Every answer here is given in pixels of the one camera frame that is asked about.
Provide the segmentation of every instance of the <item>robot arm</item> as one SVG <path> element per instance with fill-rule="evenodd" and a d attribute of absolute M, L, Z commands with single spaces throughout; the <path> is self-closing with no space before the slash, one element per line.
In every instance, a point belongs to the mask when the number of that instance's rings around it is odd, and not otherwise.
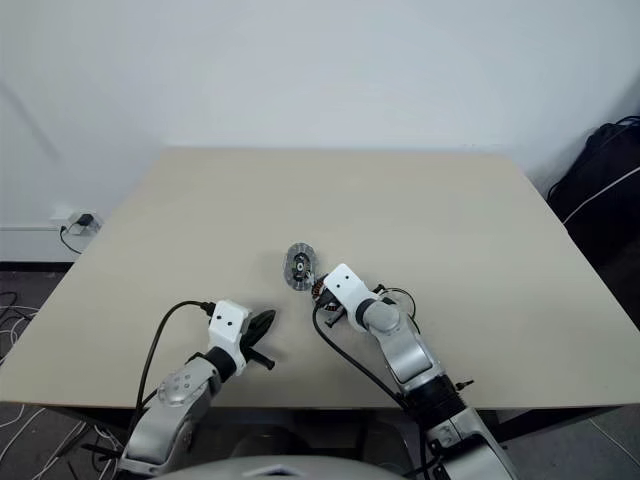
<path fill-rule="evenodd" d="M 464 404 L 408 315 L 369 291 L 344 264 L 327 275 L 324 285 L 346 309 L 349 323 L 378 340 L 408 413 L 441 458 L 436 478 L 516 478 L 504 451 L 477 412 Z"/>
<path fill-rule="evenodd" d="M 268 330 L 275 311 L 253 319 L 250 314 L 229 300 L 216 304 L 208 330 L 209 351 L 194 355 L 162 381 L 127 442 L 120 470 L 152 477 L 180 468 L 193 432 L 222 384 L 240 375 L 248 360 L 273 368 L 274 362 L 252 347 Z"/>

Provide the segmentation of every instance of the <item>white wall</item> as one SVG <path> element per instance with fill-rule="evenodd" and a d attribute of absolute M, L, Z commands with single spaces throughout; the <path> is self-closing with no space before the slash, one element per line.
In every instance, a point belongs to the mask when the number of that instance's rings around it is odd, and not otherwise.
<path fill-rule="evenodd" d="M 541 190 L 640 105 L 636 0 L 0 0 L 0 260 L 164 145 L 491 150 Z"/>

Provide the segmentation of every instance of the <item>beige tabletop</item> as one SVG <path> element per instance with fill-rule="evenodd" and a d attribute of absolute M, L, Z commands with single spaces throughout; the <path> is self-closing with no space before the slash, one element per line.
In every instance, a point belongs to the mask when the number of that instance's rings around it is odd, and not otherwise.
<path fill-rule="evenodd" d="M 477 154 L 175 149 L 165 152 L 0 369 L 0 399 L 130 407 L 158 322 L 175 303 L 232 299 L 276 321 L 219 406 L 390 406 L 311 325 L 283 280 L 295 242 L 322 271 L 405 288 L 422 335 L 481 408 L 640 402 L 640 334 L 528 180 Z M 179 311 L 147 391 L 207 344 Z M 389 381 L 374 340 L 330 335 Z"/>

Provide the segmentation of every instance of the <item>black cable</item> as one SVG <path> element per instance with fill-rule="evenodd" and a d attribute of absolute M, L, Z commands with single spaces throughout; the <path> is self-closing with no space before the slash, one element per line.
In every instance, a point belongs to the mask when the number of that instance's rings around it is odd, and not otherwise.
<path fill-rule="evenodd" d="M 96 440 L 95 440 L 95 442 L 93 442 L 93 446 L 97 447 L 99 443 L 100 443 L 100 435 L 98 435 L 98 432 L 96 432 Z M 102 473 L 102 470 L 100 470 L 100 467 L 98 467 L 98 465 L 96 463 L 96 452 L 95 451 L 91 452 L 91 466 L 96 471 L 96 473 Z"/>
<path fill-rule="evenodd" d="M 69 471 L 71 472 L 71 476 L 73 477 L 73 480 L 80 480 L 78 478 L 78 474 L 74 470 L 73 465 L 71 465 L 71 462 L 69 460 L 67 460 L 67 467 L 69 467 Z"/>
<path fill-rule="evenodd" d="M 62 242 L 62 244 L 67 247 L 69 250 L 71 250 L 74 253 L 77 253 L 78 255 L 82 254 L 82 252 L 80 250 L 76 250 L 75 248 L 73 248 L 71 245 L 69 245 L 67 242 L 65 242 L 64 237 L 62 236 L 62 234 L 64 232 L 66 232 L 68 230 L 67 227 L 65 227 L 64 225 L 62 227 L 60 227 L 60 241 Z"/>
<path fill-rule="evenodd" d="M 440 457 L 434 457 L 427 462 L 427 470 L 433 467 L 436 463 L 440 461 Z M 408 472 L 403 473 L 401 476 L 404 478 L 415 478 L 415 476 L 424 471 L 424 467 L 420 466 L 418 468 L 414 468 L 413 470 L 409 470 Z"/>
<path fill-rule="evenodd" d="M 424 429 L 418 424 L 418 438 L 420 439 L 420 466 L 422 467 L 422 476 L 424 480 L 429 480 L 429 466 L 427 464 L 427 435 Z"/>
<path fill-rule="evenodd" d="M 156 395 L 156 393 L 158 393 L 157 388 L 154 389 L 153 392 L 151 392 L 149 395 L 145 397 L 145 399 L 142 401 L 142 406 L 144 407 L 147 403 L 149 403 L 151 399 Z"/>
<path fill-rule="evenodd" d="M 7 312 L 11 310 L 11 307 L 13 307 L 18 301 L 18 292 L 10 292 L 10 291 L 0 292 L 0 297 L 3 295 L 13 295 L 13 299 L 9 302 L 8 305 L 2 305 L 2 307 L 7 307 L 7 308 L 3 308 L 2 311 L 0 312 L 0 320 L 4 318 Z"/>
<path fill-rule="evenodd" d="M 409 300 L 411 300 L 411 304 L 413 305 L 413 313 L 411 315 L 409 315 L 409 318 L 413 322 L 414 327 L 416 327 L 416 330 L 418 330 L 418 333 L 421 333 L 420 332 L 420 327 L 418 327 L 418 324 L 416 323 L 416 312 L 418 311 L 418 309 L 416 307 L 416 301 L 413 298 L 413 295 L 411 295 L 409 292 L 407 292 L 404 288 L 390 287 L 390 288 L 385 288 L 385 291 L 386 292 L 398 292 L 398 293 L 402 293 L 402 294 L 406 295 L 407 297 L 409 297 Z"/>
<path fill-rule="evenodd" d="M 195 300 L 185 300 L 184 302 L 177 303 L 173 307 L 169 309 L 167 313 L 165 313 L 164 317 L 160 321 L 158 328 L 156 330 L 156 334 L 153 337 L 153 341 L 151 342 L 151 346 L 149 347 L 149 353 L 147 354 L 147 360 L 144 362 L 144 368 L 142 369 L 142 375 L 140 376 L 140 384 L 138 385 L 138 396 L 136 398 L 136 408 L 133 412 L 133 416 L 131 417 L 131 422 L 129 424 L 129 431 L 127 433 L 127 438 L 131 436 L 133 433 L 133 428 L 135 427 L 138 419 L 142 415 L 142 408 L 144 406 L 143 396 L 144 389 L 147 384 L 147 376 L 149 375 L 149 368 L 151 367 L 151 361 L 153 360 L 153 355 L 156 352 L 156 348 L 158 347 L 158 342 L 160 341 L 160 335 L 162 335 L 162 330 L 164 330 L 164 326 L 166 325 L 169 317 L 173 315 L 173 313 L 186 305 L 195 305 L 197 307 L 204 308 L 206 302 L 197 302 Z"/>
<path fill-rule="evenodd" d="M 2 329 L 2 327 L 4 326 L 5 323 L 7 323 L 7 322 L 9 322 L 11 320 L 20 320 L 21 318 L 24 318 L 24 317 L 19 317 L 18 315 L 13 315 L 11 317 L 7 317 L 7 318 L 3 319 L 0 322 L 0 329 Z"/>
<path fill-rule="evenodd" d="M 380 380 L 373 373 L 367 370 L 361 363 L 359 363 L 355 358 L 351 357 L 348 353 L 346 353 L 344 350 L 338 347 L 338 345 L 333 343 L 333 341 L 325 335 L 325 333 L 320 329 L 320 325 L 318 325 L 318 318 L 317 318 L 318 309 L 319 307 L 318 305 L 316 305 L 315 308 L 313 309 L 312 318 L 313 318 L 313 326 L 316 329 L 316 332 L 318 332 L 318 335 L 320 335 L 320 338 L 322 338 L 327 343 L 327 345 L 329 345 L 333 350 L 335 350 L 335 352 L 338 355 L 340 355 L 347 362 L 349 362 L 351 365 L 353 365 L 358 370 L 360 370 L 360 372 L 364 373 L 369 380 L 371 380 L 378 387 L 380 387 L 382 391 L 384 391 L 384 393 L 386 393 L 394 402 L 396 402 L 403 411 L 407 412 L 408 410 L 407 404 L 404 403 L 404 401 L 401 398 L 398 398 L 398 395 L 394 393 L 393 390 L 387 387 L 382 382 L 382 380 Z"/>

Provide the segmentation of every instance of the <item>wall socket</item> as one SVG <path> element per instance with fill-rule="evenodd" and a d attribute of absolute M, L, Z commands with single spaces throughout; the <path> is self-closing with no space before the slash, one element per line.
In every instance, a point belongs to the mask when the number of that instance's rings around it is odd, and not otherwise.
<path fill-rule="evenodd" d="M 93 223 L 87 227 L 76 224 L 78 219 L 88 213 L 93 216 Z M 82 235 L 85 232 L 96 233 L 102 227 L 102 218 L 94 210 L 72 210 L 70 208 L 57 208 L 49 219 L 58 229 L 65 227 L 71 235 Z"/>

